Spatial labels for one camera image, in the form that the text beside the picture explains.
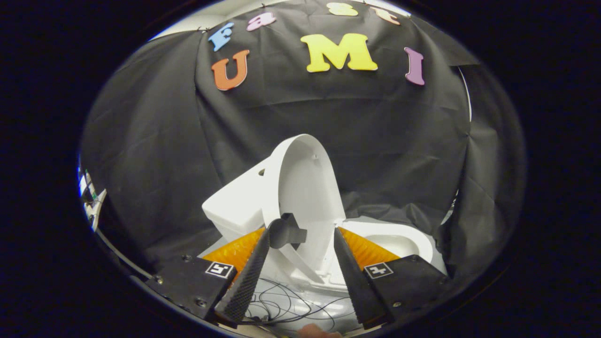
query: white toilet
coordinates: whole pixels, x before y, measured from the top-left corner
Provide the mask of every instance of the white toilet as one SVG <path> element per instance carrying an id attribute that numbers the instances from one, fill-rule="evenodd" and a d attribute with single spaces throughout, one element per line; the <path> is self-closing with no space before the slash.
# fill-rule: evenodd
<path id="1" fill-rule="evenodd" d="M 228 242 L 293 213 L 299 227 L 307 229 L 305 243 L 297 250 L 290 244 L 270 248 L 261 276 L 306 289 L 346 292 L 333 245 L 337 226 L 399 257 L 418 254 L 447 273 L 431 236 L 403 224 L 346 219 L 328 154 L 311 135 L 280 143 L 271 156 L 206 200 L 203 211 Z"/>

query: letter m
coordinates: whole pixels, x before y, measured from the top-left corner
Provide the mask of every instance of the letter m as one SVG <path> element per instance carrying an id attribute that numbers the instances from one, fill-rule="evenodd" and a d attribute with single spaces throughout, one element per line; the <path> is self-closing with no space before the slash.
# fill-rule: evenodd
<path id="1" fill-rule="evenodd" d="M 342 37 L 339 45 L 321 34 L 306 35 L 300 40 L 309 47 L 311 64 L 307 66 L 310 73 L 326 72 L 330 65 L 323 57 L 338 69 L 344 67 L 348 55 L 350 61 L 348 67 L 352 70 L 376 70 L 377 64 L 371 60 L 370 52 L 367 50 L 367 36 L 363 34 L 347 33 Z"/>

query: finger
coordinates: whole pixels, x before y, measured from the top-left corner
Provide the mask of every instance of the finger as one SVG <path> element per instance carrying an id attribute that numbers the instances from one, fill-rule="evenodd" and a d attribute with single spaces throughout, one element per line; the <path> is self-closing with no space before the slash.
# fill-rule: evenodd
<path id="1" fill-rule="evenodd" d="M 297 331 L 300 338 L 330 338 L 328 333 L 324 332 L 320 327 L 311 323 L 303 326 Z"/>

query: hand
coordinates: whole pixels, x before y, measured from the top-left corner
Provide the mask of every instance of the hand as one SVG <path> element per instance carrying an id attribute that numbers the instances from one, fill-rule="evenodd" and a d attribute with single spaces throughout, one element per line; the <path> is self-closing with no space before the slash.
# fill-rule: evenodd
<path id="1" fill-rule="evenodd" d="M 307 324 L 297 332 L 300 338 L 342 338 L 342 334 L 325 332 L 315 324 Z"/>

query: black fabric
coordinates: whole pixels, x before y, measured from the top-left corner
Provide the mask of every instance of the black fabric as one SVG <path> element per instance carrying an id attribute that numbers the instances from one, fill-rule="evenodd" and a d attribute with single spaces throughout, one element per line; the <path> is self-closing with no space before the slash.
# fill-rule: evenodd
<path id="1" fill-rule="evenodd" d="M 208 38 L 223 25 L 147 43 L 100 93 L 82 167 L 97 191 L 107 189 L 123 233 L 160 269 L 220 237 L 201 208 L 208 197 L 284 139 L 311 134 L 328 151 L 347 217 L 435 236 L 457 293 L 501 252 L 516 223 L 525 155 L 514 109 L 483 66 L 452 67 L 474 60 L 457 56 L 466 53 L 458 44 L 458 52 L 443 51 L 452 39 L 441 32 L 402 16 L 393 25 L 361 3 L 353 3 L 356 17 L 334 16 L 326 3 L 292 0 L 228 20 L 231 40 L 217 52 Z M 274 23 L 245 29 L 267 11 Z M 307 72 L 302 36 L 339 43 L 349 32 L 368 37 L 377 71 Z M 405 47 L 424 55 L 424 86 L 404 77 Z M 211 66 L 228 58 L 233 77 L 232 56 L 244 49 L 245 81 L 218 90 Z M 440 226 L 458 188 L 455 212 Z"/>
<path id="2" fill-rule="evenodd" d="M 245 27 L 270 11 L 276 21 L 256 31 L 235 31 L 213 52 L 207 33 L 196 68 L 198 106 L 213 163 L 223 184 L 269 156 L 284 139 L 311 134 L 324 146 L 348 217 L 409 222 L 426 233 L 449 209 L 463 166 L 469 115 L 460 74 L 411 20 L 401 26 L 355 6 L 356 17 L 335 16 L 325 2 L 288 1 L 228 22 Z M 301 37 L 324 34 L 339 43 L 348 32 L 368 37 L 378 71 L 334 67 L 309 73 Z M 404 77 L 405 47 L 424 55 L 425 86 Z M 249 49 L 245 82 L 216 88 L 211 65 Z M 228 63 L 228 73 L 236 64 Z"/>
<path id="3" fill-rule="evenodd" d="M 149 262 L 147 257 L 139 249 L 136 240 L 132 238 L 127 231 L 127 227 L 123 226 L 121 223 L 121 217 L 116 213 L 111 197 L 108 194 L 104 201 L 102 201 L 102 208 L 100 209 L 98 218 L 98 229 L 100 232 L 115 248 L 118 248 L 127 259 L 149 274 L 155 274 L 157 272 L 154 264 Z"/>
<path id="4" fill-rule="evenodd" d="M 195 102 L 200 35 L 169 35 L 132 55 L 100 93 L 82 137 L 82 166 L 156 269 L 220 237 L 200 208 L 221 187 Z"/>

